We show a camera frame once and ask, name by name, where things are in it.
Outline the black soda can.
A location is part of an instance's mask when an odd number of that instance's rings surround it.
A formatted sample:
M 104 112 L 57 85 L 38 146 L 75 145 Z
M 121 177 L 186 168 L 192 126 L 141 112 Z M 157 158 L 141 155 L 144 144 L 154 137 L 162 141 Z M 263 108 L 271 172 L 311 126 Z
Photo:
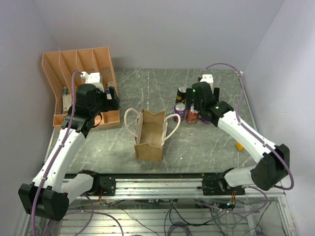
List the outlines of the black soda can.
M 186 94 L 187 94 L 187 86 L 186 85 L 180 85 L 177 89 L 176 93 L 176 100 L 175 103 L 183 103 L 185 104 L 186 101 Z

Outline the purple Fanta can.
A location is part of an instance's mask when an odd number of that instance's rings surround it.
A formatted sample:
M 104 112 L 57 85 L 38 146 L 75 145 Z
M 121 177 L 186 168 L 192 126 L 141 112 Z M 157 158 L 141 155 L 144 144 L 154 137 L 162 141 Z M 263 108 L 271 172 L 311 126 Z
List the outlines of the purple Fanta can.
M 176 103 L 174 106 L 174 112 L 173 113 L 178 114 L 181 118 L 181 121 L 183 121 L 185 118 L 185 114 L 186 114 L 185 104 L 182 102 Z

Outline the red can silver top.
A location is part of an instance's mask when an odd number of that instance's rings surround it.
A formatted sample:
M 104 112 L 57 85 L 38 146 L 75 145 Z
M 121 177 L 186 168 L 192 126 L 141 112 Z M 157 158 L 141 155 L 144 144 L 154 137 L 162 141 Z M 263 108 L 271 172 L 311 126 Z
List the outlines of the red can silver top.
M 186 122 L 188 124 L 196 124 L 198 120 L 199 112 L 194 109 L 190 109 L 186 115 Z

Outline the red can front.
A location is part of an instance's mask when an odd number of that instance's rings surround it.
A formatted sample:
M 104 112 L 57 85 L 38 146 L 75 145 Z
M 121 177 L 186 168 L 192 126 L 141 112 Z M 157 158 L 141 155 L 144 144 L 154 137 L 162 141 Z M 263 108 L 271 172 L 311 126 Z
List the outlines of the red can front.
M 210 121 L 206 120 L 204 117 L 201 117 L 201 121 L 204 123 L 204 124 L 211 124 Z

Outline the watermelon print canvas bag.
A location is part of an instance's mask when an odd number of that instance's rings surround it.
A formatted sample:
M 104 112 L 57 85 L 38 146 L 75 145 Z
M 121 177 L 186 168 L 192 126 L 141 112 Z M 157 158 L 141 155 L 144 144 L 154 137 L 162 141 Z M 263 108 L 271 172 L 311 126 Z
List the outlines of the watermelon print canvas bag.
M 127 124 L 127 116 L 130 112 L 137 115 L 134 129 L 131 130 Z M 167 134 L 168 120 L 176 117 L 177 124 L 175 128 Z M 145 161 L 161 162 L 163 158 L 163 146 L 179 128 L 181 117 L 179 114 L 166 115 L 165 111 L 152 113 L 143 109 L 138 112 L 134 108 L 129 108 L 124 114 L 124 123 L 126 130 L 135 139 L 135 157 Z

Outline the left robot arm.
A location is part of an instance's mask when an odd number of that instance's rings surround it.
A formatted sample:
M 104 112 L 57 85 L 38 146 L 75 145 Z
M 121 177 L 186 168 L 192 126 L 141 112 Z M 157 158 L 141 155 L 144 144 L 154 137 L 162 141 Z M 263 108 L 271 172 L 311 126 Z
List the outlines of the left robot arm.
M 95 117 L 119 109 L 114 87 L 102 92 L 93 84 L 80 85 L 76 102 L 64 117 L 51 154 L 30 184 L 22 184 L 18 195 L 27 214 L 60 221 L 69 204 L 80 195 L 95 195 L 100 191 L 99 173 L 81 170 L 75 178 L 63 182 L 79 146 L 89 131 L 95 128 Z

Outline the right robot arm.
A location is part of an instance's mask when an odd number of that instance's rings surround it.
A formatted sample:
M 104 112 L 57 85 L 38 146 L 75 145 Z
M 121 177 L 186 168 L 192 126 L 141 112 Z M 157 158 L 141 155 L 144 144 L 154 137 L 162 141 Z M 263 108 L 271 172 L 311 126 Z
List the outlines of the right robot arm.
M 250 127 L 233 107 L 219 100 L 207 82 L 195 83 L 187 89 L 186 108 L 194 108 L 211 124 L 228 133 L 256 163 L 253 167 L 225 171 L 223 179 L 217 182 L 220 193 L 229 194 L 234 187 L 242 185 L 255 185 L 268 191 L 277 187 L 283 178 L 292 175 L 289 148 L 269 141 Z

